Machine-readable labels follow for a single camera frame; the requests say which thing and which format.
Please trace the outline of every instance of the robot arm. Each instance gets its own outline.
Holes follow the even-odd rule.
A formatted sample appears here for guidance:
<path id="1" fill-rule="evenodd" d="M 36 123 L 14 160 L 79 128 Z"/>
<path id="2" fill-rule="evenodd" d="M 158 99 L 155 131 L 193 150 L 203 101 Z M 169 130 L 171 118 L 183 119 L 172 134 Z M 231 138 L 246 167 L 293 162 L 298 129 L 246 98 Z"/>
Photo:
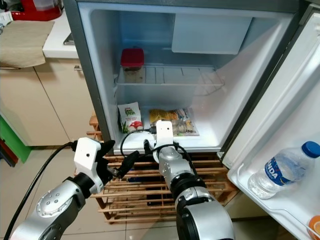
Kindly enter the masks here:
<path id="1" fill-rule="evenodd" d="M 208 192 L 206 184 L 190 162 L 172 146 L 173 129 L 169 121 L 156 124 L 153 158 L 175 200 L 176 226 L 180 240 L 234 240 L 233 225 L 226 210 Z M 119 169 L 108 167 L 103 156 L 115 141 L 100 144 L 84 137 L 77 142 L 74 155 L 77 175 L 48 191 L 33 213 L 12 234 L 11 240 L 59 240 L 76 219 L 91 194 L 100 193 L 113 177 L 122 178 L 139 157 L 128 155 Z"/>

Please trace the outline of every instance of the blue bottle cap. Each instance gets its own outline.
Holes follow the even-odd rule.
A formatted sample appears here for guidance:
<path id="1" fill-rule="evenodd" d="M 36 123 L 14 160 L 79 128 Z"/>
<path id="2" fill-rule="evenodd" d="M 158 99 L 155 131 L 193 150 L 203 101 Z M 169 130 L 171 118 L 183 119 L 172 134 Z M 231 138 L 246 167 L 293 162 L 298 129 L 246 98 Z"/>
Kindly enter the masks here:
<path id="1" fill-rule="evenodd" d="M 320 145 L 314 141 L 307 141 L 302 145 L 302 151 L 311 158 L 320 156 Z"/>

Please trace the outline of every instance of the cabinet handle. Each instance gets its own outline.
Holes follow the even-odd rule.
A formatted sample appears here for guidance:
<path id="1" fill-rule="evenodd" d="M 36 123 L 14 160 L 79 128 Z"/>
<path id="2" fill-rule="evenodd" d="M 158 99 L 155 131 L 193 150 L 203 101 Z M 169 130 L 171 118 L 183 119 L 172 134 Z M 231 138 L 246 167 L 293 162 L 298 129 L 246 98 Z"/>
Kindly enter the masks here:
<path id="1" fill-rule="evenodd" d="M 79 65 L 75 65 L 73 70 L 75 71 L 82 71 L 82 68 Z"/>
<path id="2" fill-rule="evenodd" d="M 19 69 L 21 69 L 21 67 L 1 66 L 0 69 L 2 69 L 2 70 L 19 70 Z"/>

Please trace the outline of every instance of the red lid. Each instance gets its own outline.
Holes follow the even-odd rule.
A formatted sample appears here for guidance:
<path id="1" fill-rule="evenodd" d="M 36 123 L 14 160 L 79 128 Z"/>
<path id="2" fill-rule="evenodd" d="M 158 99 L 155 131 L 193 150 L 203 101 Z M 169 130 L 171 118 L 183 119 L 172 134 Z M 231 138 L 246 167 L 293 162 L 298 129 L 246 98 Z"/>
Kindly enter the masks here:
<path id="1" fill-rule="evenodd" d="M 122 50 L 121 66 L 141 67 L 144 63 L 145 55 L 142 48 L 126 48 Z"/>

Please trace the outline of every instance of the tiled floor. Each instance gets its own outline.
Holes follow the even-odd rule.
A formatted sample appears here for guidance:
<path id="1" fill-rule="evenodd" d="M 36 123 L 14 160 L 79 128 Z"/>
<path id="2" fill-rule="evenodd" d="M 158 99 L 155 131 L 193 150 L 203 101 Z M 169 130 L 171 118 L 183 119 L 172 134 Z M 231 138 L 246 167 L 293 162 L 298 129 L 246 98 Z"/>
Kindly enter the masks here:
<path id="1" fill-rule="evenodd" d="M 29 184 L 41 165 L 53 150 L 33 150 L 25 164 L 18 163 L 14 168 L 5 161 L 0 161 L 0 239 Z M 74 153 L 70 149 L 60 152 L 45 170 L 39 183 L 31 193 L 17 224 L 32 213 L 39 198 L 48 190 L 56 187 L 75 170 Z M 67 228 L 63 240 L 178 240 L 176 223 L 128 223 L 112 224 L 104 222 L 104 217 L 97 212 L 94 199 L 88 199 L 72 225 Z M 275 240 L 278 224 L 272 219 L 234 222 L 237 240 Z"/>

